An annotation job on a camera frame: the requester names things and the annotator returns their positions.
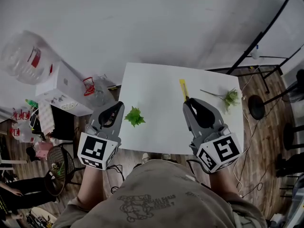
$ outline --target white cardboard box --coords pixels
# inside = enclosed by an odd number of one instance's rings
[[[84,96],[83,82],[63,63],[58,62],[52,76],[36,86],[36,97],[76,116],[93,113],[93,108]]]

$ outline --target green leafy plant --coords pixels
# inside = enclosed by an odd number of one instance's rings
[[[237,92],[237,90],[235,88],[232,89],[232,90],[230,90],[230,91],[228,91],[227,94],[225,94],[225,95],[213,94],[213,93],[204,91],[202,89],[201,89],[201,91],[203,91],[205,93],[208,93],[210,95],[214,95],[214,96],[220,98],[221,100],[223,100],[224,104],[225,104],[226,111],[229,111],[229,107],[231,105],[237,105],[237,104],[239,104],[239,102],[237,102],[237,100],[238,100],[238,92]]]
[[[139,125],[141,123],[145,123],[144,119],[142,116],[140,116],[141,111],[138,108],[135,108],[132,106],[132,110],[128,113],[127,116],[125,116],[125,120],[128,120],[133,127],[135,125]]]

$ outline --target large plastic water bottle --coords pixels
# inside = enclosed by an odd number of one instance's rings
[[[36,85],[47,80],[60,59],[42,37],[25,30],[5,45],[0,67],[18,81]]]

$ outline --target cartoon drawing on shirt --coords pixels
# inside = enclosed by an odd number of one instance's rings
[[[127,221],[135,222],[137,219],[147,219],[154,216],[151,212],[157,209],[165,209],[174,206],[169,200],[176,198],[170,195],[162,198],[152,199],[150,195],[120,196],[118,200],[123,201],[120,210],[127,214]]]

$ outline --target white table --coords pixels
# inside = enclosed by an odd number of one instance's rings
[[[189,144],[193,139],[182,111],[184,97],[180,79],[185,79],[189,97],[208,102],[219,109],[239,145],[244,145],[241,91],[235,76],[184,67],[128,63],[123,76],[119,100],[124,103],[125,117],[133,107],[141,110],[146,123],[133,127],[123,120],[119,137],[120,148],[144,152],[193,154]],[[225,112],[221,99],[200,91],[225,94],[236,88],[240,104]]]

